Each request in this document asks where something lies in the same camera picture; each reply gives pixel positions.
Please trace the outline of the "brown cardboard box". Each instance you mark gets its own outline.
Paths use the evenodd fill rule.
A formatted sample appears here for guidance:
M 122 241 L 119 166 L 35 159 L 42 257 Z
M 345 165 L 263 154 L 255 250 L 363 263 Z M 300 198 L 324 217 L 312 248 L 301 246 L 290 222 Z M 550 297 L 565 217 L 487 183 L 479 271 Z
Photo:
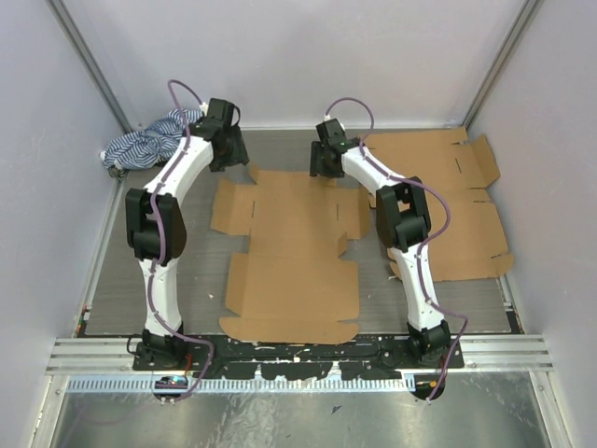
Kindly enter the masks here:
M 370 229 L 368 192 L 306 172 L 252 166 L 251 185 L 219 181 L 211 227 L 248 239 L 231 256 L 226 286 L 231 338 L 340 344 L 359 331 L 358 265 L 341 259 Z

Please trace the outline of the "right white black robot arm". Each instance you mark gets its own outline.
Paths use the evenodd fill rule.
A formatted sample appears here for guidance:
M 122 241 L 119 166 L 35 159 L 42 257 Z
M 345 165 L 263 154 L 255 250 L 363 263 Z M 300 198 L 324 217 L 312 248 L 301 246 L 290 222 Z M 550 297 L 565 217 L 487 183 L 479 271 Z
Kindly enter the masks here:
M 399 175 L 384 165 L 362 140 L 348 137 L 337 119 L 324 118 L 316 132 L 310 175 L 348 175 L 375 196 L 376 231 L 396 263 L 406 294 L 410 356 L 417 366 L 431 368 L 455 348 L 428 260 L 432 223 L 424 185 L 419 178 Z

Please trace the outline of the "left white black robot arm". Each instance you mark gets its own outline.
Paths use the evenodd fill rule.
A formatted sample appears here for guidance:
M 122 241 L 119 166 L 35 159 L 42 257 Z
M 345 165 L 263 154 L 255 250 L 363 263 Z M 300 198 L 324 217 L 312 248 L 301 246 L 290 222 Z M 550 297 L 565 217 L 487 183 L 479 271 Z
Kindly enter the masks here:
M 249 162 L 234 103 L 213 98 L 194 122 L 183 113 L 178 148 L 143 188 L 125 197 L 128 246 L 144 277 L 146 322 L 135 354 L 169 371 L 187 359 L 187 341 L 177 299 L 177 265 L 187 244 L 181 211 L 190 187 L 204 171 L 223 172 Z

